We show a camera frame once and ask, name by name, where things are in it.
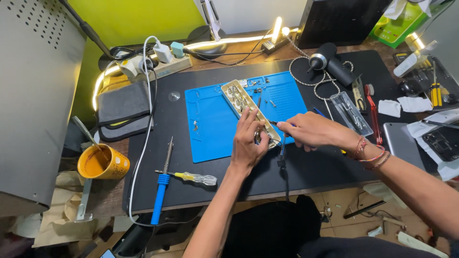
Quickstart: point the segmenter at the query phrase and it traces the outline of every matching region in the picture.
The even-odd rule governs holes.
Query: orange mug
[[[78,172],[91,179],[120,179],[128,172],[131,163],[123,154],[108,145],[99,144],[103,153],[92,145],[78,160]]]

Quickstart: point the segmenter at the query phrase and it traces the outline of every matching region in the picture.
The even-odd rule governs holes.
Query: wooden desk
[[[256,36],[258,34],[250,34],[247,36]],[[256,42],[242,42],[242,43],[233,43],[229,44],[228,50],[226,53],[236,53],[236,52],[250,52]],[[386,64],[387,68],[391,72],[392,76],[399,82],[399,78],[397,78],[393,74],[393,70],[395,68],[395,61],[392,57],[393,54],[399,52],[407,52],[409,51],[408,46],[403,43],[399,46],[396,50],[384,45],[380,42],[375,41],[374,39],[367,38],[361,45],[357,46],[344,46],[338,47],[338,53],[344,52],[354,52],[360,50],[376,50],[380,54],[382,60]],[[304,50],[305,53],[311,55],[315,52],[315,49],[308,49]],[[270,56],[266,56],[263,53],[250,55],[241,65],[247,64],[256,64],[262,62],[271,62],[275,60],[287,60],[293,59],[297,56],[300,56],[297,50],[291,45],[288,44],[275,52]],[[218,61],[232,63],[242,59],[243,55],[233,55],[233,56],[222,56],[217,58]],[[214,69],[214,68],[221,68],[225,67],[224,65],[208,62],[208,61],[201,61],[198,59],[193,58],[193,67],[190,67],[181,73],[189,72],[189,71],[198,71],[198,70],[205,70],[205,69]],[[110,80],[110,83],[125,80],[126,76],[119,76],[113,77]],[[129,139],[124,139],[118,142],[109,143],[109,145],[114,148],[115,150],[121,152],[123,155],[128,155],[128,147],[129,147]],[[112,216],[120,216],[126,215],[126,213],[122,210],[121,205],[123,202],[123,187],[124,187],[124,178],[120,180],[93,180],[91,193],[88,200],[88,207],[86,209],[86,213],[92,213],[94,218],[106,218]],[[330,191],[348,187],[356,187],[359,185],[371,183],[371,182],[361,182],[359,184],[353,185],[338,185],[333,186],[330,188],[321,188],[321,189],[304,189],[304,190],[297,190],[297,191],[290,191],[290,195],[298,195],[298,194],[308,194],[314,192],[321,192],[321,191]],[[259,199],[266,199],[266,198],[273,198],[273,197],[280,197],[283,196],[285,192],[268,194],[268,195],[257,195],[257,196],[250,196],[247,200],[259,200]],[[194,203],[190,205],[181,205],[181,206],[173,206],[167,207],[165,209],[176,209],[176,208],[184,208],[190,206],[199,206],[199,205],[206,205],[206,203]]]

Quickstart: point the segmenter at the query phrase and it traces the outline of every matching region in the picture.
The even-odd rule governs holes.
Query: green wall
[[[142,44],[154,35],[160,41],[186,39],[188,33],[205,25],[193,0],[69,0],[70,5],[98,33],[109,48]],[[78,79],[72,116],[94,125],[91,104],[100,70],[102,51],[87,39]]]

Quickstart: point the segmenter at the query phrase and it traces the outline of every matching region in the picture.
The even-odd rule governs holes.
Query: person
[[[185,249],[184,258],[437,257],[375,237],[320,237],[321,216],[307,196],[299,196],[296,203],[271,202],[233,216],[244,179],[268,150],[269,137],[264,132],[259,145],[253,140],[264,126],[264,121],[255,121],[257,112],[249,114],[246,109],[242,113],[230,165]],[[353,130],[313,112],[298,114],[277,126],[305,151],[332,145],[356,154],[357,160],[370,160],[365,165],[375,169],[369,173],[376,173],[428,225],[459,239],[459,193],[453,188],[383,152]]]

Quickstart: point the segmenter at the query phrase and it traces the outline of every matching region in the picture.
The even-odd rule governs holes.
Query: green box
[[[392,48],[396,48],[426,18],[428,18],[427,14],[421,10],[418,4],[407,2],[397,20],[389,19],[383,15],[371,30],[369,36]]]

